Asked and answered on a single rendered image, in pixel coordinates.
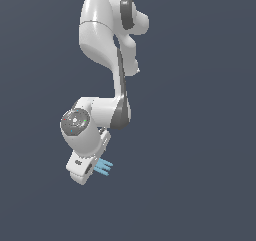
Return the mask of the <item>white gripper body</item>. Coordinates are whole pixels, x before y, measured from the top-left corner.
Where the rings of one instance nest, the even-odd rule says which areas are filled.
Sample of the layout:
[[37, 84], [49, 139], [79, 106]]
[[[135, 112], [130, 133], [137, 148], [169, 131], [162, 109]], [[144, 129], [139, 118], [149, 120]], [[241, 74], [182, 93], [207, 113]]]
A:
[[98, 158], [96, 156], [81, 158], [75, 152], [72, 152], [67, 162], [66, 169], [70, 172], [70, 177], [75, 182], [84, 185], [92, 175], [97, 161]]

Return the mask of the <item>pale blue gripper finger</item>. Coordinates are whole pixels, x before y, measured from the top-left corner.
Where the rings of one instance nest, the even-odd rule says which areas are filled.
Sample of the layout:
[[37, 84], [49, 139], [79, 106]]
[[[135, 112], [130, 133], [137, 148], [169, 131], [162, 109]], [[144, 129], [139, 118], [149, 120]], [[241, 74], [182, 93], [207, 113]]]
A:
[[106, 167], [112, 167], [113, 164], [111, 162], [108, 162], [108, 161], [104, 160], [104, 159], [99, 159], [96, 166], [98, 168], [106, 168]]
[[109, 170], [110, 170], [109, 167], [107, 167], [107, 168], [99, 168], [99, 167], [96, 167], [96, 166], [94, 167], [94, 171], [96, 171], [96, 172], [98, 172], [102, 175], [105, 175], [105, 176], [109, 175]]

